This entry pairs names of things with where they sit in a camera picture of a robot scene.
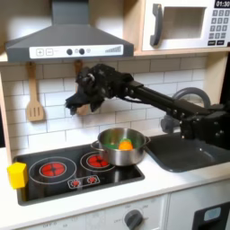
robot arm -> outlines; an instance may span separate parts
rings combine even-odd
[[[85,68],[76,81],[78,92],[66,100],[72,114],[85,104],[96,111],[105,98],[118,97],[128,102],[150,104],[180,121],[181,138],[196,138],[230,149],[230,103],[205,109],[184,100],[174,100],[134,81],[131,74],[122,74],[101,64]]]

cooking pot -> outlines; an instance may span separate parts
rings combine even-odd
[[[119,150],[119,143],[125,138],[131,141],[132,150]],[[106,162],[117,166],[128,166],[137,164],[144,158],[144,148],[150,141],[149,137],[145,137],[134,129],[110,128],[103,131],[91,147],[99,151]]]

cabinet knob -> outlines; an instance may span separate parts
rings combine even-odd
[[[135,230],[143,221],[143,216],[138,210],[132,210],[125,216],[125,223],[130,230]]]

gray range hood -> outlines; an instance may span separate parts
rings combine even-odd
[[[89,25],[89,0],[52,0],[53,25],[6,43],[9,62],[132,57],[133,44]]]

shelf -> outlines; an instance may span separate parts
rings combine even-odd
[[[156,50],[156,51],[136,51],[134,56],[160,56],[173,54],[198,54],[198,53],[219,53],[230,52],[230,47],[227,48],[204,48],[204,49],[172,49],[172,50]]]

